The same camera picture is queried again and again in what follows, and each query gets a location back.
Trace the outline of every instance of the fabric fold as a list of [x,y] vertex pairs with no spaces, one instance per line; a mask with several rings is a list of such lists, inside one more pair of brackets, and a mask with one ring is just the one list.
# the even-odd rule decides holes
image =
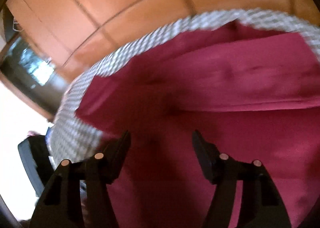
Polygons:
[[194,129],[237,160],[260,159],[297,226],[320,193],[319,83],[319,63],[299,34],[234,21],[184,32],[95,76],[76,116],[108,139],[132,133],[108,189],[121,227],[201,226],[214,186],[193,151]]

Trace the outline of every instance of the houndstooth trim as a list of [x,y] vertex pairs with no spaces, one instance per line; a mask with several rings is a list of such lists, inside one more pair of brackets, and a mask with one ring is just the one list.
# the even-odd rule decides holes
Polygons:
[[75,117],[75,110],[79,107],[95,75],[109,76],[121,69],[133,56],[165,43],[181,32],[196,29],[214,30],[235,19],[257,29],[299,32],[320,61],[320,28],[287,13],[259,8],[247,11],[234,9],[206,12],[194,17],[179,19],[136,41],[127,43],[97,62],[72,82],[64,94],[50,137],[51,153],[55,163],[58,165],[66,158],[72,162],[81,161],[92,156],[99,144],[102,132]]

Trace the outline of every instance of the black chair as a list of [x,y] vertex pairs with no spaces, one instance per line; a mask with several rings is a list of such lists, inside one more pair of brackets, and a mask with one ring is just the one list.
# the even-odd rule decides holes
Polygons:
[[50,154],[45,136],[37,135],[26,138],[18,145],[18,151],[36,195],[40,197],[45,185],[54,173],[49,160]]

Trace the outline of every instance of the red fabric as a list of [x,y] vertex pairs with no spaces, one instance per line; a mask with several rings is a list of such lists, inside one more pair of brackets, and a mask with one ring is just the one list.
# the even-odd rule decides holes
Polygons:
[[108,189],[121,227],[201,226],[214,186],[193,151],[194,129],[237,160],[260,159],[297,226],[320,193],[319,83],[299,34],[232,22],[182,33],[94,77],[76,115],[108,138],[132,133]]

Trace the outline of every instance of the orange tiled ceiling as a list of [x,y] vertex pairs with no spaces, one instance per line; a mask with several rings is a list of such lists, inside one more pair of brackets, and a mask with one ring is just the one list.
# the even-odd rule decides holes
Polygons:
[[67,80],[125,44],[164,24],[217,9],[273,9],[314,24],[312,0],[8,0],[24,36],[41,56],[51,57]]

